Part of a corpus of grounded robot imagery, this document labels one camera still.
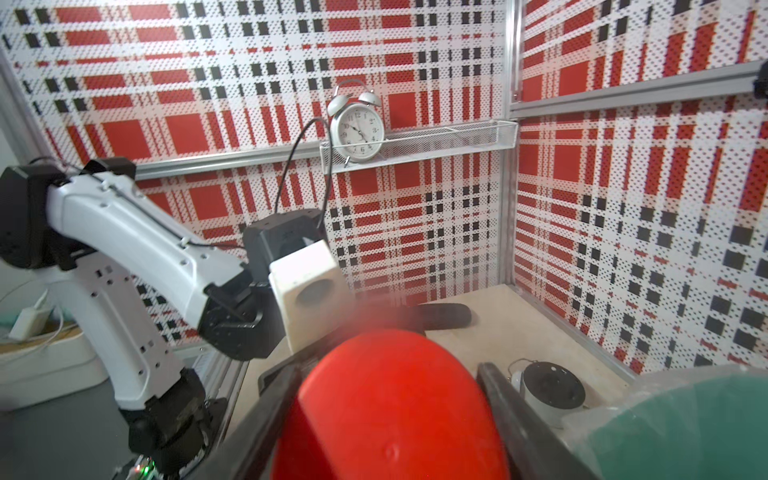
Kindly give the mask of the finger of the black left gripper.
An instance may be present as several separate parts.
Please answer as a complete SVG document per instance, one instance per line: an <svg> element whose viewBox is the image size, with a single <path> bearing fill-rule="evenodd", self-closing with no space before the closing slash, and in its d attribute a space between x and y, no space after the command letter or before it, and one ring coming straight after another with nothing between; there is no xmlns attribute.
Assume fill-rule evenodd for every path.
<svg viewBox="0 0 768 480"><path fill-rule="evenodd" d="M258 378L258 392L264 395L276 385L281 374L296 369L300 379L306 379L314 369L322 370L360 340L365 342L377 333L409 332L426 335L430 320L425 311L387 311L362 315L331 333L302 347L297 353L269 368Z"/></svg>

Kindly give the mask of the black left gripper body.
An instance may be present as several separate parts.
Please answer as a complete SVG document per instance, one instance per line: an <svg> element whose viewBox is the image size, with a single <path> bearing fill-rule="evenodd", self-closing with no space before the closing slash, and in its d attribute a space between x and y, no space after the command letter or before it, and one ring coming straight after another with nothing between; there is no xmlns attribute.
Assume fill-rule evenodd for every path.
<svg viewBox="0 0 768 480"><path fill-rule="evenodd" d="M243 233L248 262L222 286L209 284L197 327L199 335L237 361L265 359L285 337L282 316L269 284L269 265L325 240L323 211L306 209L270 215Z"/></svg>

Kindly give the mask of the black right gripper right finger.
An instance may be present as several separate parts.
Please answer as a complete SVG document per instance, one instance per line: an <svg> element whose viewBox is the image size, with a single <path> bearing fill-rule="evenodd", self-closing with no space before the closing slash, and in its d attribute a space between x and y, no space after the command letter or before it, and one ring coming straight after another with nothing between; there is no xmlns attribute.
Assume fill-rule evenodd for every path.
<svg viewBox="0 0 768 480"><path fill-rule="evenodd" d="M490 406L511 472L518 479L594 479L497 366L482 363L476 381Z"/></svg>

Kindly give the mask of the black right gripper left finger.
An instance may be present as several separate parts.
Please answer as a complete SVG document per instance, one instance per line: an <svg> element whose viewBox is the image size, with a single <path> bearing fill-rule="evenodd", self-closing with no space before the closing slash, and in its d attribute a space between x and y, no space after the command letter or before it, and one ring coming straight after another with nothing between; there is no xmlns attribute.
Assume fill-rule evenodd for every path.
<svg viewBox="0 0 768 480"><path fill-rule="evenodd" d="M300 367L285 366L234 433L202 462L190 479L259 479L301 382Z"/></svg>

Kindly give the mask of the red jar lid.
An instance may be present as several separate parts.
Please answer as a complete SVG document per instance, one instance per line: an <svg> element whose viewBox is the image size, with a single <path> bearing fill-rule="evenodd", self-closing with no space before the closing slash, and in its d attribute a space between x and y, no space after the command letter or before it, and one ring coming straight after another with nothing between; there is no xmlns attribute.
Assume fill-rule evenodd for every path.
<svg viewBox="0 0 768 480"><path fill-rule="evenodd" d="M446 349L409 332L360 340L298 391L273 479L507 479L490 406Z"/></svg>

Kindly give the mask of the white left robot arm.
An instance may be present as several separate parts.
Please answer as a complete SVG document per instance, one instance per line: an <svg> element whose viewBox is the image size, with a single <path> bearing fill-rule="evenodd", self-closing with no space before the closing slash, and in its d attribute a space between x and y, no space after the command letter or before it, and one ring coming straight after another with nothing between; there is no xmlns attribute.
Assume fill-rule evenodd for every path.
<svg viewBox="0 0 768 480"><path fill-rule="evenodd" d="M324 213L271 215L244 234L246 258L212 244L145 196L128 159L94 159L75 174L45 161L1 176L1 257L34 270L103 363L129 447L166 478L214 447L203 383L171 351L136 288L163 295L221 354L250 361L286 342L298 352L355 311L330 251Z"/></svg>

